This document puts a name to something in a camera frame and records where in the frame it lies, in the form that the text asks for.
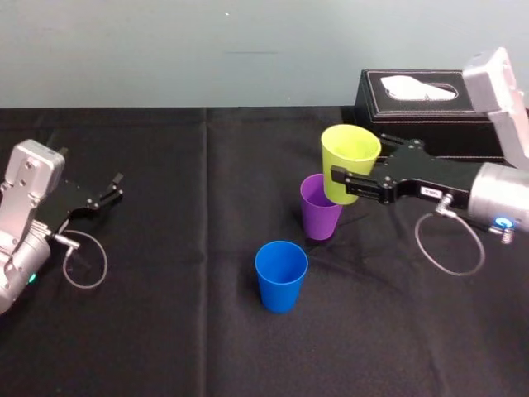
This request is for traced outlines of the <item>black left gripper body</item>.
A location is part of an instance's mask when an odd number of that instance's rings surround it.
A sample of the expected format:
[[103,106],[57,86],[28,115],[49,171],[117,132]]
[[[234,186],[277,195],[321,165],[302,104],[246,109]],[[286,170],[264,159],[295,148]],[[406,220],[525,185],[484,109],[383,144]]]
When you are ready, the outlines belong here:
[[45,237],[60,234],[74,219],[91,217],[98,211],[95,194],[62,179],[37,209],[36,232]]

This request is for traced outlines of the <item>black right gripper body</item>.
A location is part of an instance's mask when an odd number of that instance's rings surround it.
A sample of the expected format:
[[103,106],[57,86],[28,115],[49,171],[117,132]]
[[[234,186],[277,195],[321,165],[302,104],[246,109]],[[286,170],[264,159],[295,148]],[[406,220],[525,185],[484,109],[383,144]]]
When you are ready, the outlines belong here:
[[383,166],[383,202],[401,197],[436,201],[445,194],[454,203],[468,203],[480,163],[435,158],[421,149],[396,150]]

